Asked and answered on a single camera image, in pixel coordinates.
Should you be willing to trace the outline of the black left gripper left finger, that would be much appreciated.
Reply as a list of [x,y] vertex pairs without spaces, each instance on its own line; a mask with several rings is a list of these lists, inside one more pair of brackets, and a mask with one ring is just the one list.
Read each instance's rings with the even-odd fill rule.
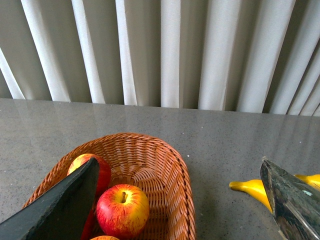
[[91,158],[0,224],[2,240],[79,240],[96,195],[99,164]]

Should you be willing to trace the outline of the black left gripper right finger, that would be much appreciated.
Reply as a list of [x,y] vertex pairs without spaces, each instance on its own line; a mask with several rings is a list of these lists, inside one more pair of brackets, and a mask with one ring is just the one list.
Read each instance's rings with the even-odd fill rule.
[[318,240],[320,191],[265,156],[260,177],[280,235],[285,240]]

